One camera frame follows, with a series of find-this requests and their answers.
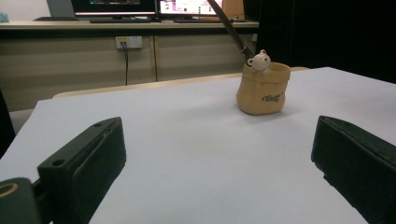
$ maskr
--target plush toy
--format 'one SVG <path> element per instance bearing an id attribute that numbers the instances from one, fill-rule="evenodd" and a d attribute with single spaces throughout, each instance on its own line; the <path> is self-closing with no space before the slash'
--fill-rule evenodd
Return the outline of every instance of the plush toy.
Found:
<path id="1" fill-rule="evenodd" d="M 247 60 L 247 64 L 251 66 L 253 71 L 262 71 L 263 73 L 271 72 L 270 63 L 271 59 L 264 49 L 254 58 Z"/>

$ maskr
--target black chair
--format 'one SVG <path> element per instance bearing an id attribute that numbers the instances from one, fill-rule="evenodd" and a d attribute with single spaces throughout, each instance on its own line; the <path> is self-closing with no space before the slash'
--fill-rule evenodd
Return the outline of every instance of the black chair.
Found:
<path id="1" fill-rule="evenodd" d="M 9 116 L 6 101 L 3 92 L 0 89 L 0 159 L 6 153 L 9 145 L 15 137 L 15 131 L 12 126 L 11 117 Z"/>

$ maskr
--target toy face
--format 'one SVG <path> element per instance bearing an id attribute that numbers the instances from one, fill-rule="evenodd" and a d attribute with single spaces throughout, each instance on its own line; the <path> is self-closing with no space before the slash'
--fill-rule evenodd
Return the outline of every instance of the toy face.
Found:
<path id="1" fill-rule="evenodd" d="M 254 56 L 254 58 L 247 60 L 247 64 L 257 71 L 262 71 L 268 68 L 270 63 L 271 59 L 263 49 L 258 55 Z"/>

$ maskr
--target power cord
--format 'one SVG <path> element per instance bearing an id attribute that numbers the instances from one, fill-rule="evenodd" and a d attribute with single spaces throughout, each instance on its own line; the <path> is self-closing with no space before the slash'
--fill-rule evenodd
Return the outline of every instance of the power cord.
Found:
<path id="1" fill-rule="evenodd" d="M 122 44 L 122 49 L 124 51 L 125 57 L 125 86 L 128 85 L 128 46 L 126 42 L 120 42 Z"/>

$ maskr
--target white wall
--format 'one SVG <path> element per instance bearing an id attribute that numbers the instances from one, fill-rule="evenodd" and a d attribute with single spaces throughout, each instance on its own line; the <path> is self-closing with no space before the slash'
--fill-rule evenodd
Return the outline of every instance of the white wall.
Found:
<path id="1" fill-rule="evenodd" d="M 10 21 L 32 21 L 50 15 L 47 0 L 0 0 L 0 11 Z"/>

